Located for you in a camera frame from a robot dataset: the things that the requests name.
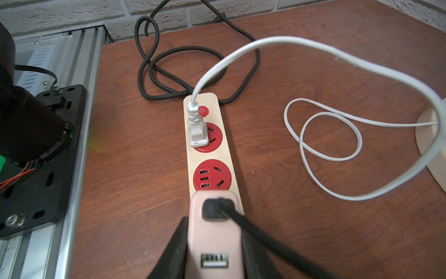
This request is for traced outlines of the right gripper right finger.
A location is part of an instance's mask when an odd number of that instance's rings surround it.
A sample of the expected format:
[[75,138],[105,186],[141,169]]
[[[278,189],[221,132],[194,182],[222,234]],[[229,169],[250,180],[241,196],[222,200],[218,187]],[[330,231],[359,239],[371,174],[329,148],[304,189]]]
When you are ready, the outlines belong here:
[[243,262],[246,279],[282,279],[268,251],[256,239],[242,230]]

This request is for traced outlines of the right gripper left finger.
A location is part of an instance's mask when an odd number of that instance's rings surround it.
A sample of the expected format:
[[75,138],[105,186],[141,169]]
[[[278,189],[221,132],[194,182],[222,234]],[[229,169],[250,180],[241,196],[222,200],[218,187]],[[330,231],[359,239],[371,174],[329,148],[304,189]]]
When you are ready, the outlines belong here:
[[147,279],[184,279],[189,217],[183,217]]

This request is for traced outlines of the pink USB charger adapter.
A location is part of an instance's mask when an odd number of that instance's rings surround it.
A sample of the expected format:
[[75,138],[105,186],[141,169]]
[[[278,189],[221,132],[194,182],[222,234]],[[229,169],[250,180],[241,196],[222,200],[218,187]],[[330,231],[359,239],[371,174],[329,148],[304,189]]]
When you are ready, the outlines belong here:
[[200,190],[189,209],[186,279],[243,279],[241,228],[230,218],[205,219],[203,207],[219,198],[239,210],[236,194],[228,190]]

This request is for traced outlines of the beige red power strip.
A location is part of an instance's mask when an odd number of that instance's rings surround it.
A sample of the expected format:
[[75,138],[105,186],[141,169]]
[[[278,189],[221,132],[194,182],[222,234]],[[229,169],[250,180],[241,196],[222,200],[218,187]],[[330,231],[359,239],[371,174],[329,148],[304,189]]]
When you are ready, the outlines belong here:
[[209,136],[209,144],[199,148],[193,148],[189,143],[188,103],[191,99],[191,96],[184,99],[189,195],[193,196],[198,190],[232,191],[238,197],[240,213],[244,214],[217,96],[213,93],[203,93],[197,96],[200,115],[203,116],[203,120],[207,124]]

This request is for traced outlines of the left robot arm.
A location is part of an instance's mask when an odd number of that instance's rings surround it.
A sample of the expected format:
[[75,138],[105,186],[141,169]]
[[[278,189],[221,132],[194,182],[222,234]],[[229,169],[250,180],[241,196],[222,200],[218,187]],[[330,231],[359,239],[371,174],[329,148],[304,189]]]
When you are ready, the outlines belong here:
[[38,72],[56,77],[34,66],[15,64],[15,42],[1,25],[1,156],[28,163],[55,152],[66,135],[65,122],[31,95],[13,84],[15,70]]

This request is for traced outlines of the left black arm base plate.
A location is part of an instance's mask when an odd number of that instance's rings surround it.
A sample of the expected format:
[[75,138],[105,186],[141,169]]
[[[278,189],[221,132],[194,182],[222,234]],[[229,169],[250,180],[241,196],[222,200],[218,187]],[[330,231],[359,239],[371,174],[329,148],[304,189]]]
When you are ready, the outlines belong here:
[[66,123],[67,133],[55,155],[43,156],[29,166],[7,160],[1,181],[23,176],[1,190],[1,239],[30,233],[60,221],[66,214],[88,91],[81,85],[65,87],[61,95],[49,91],[37,99],[53,107]]

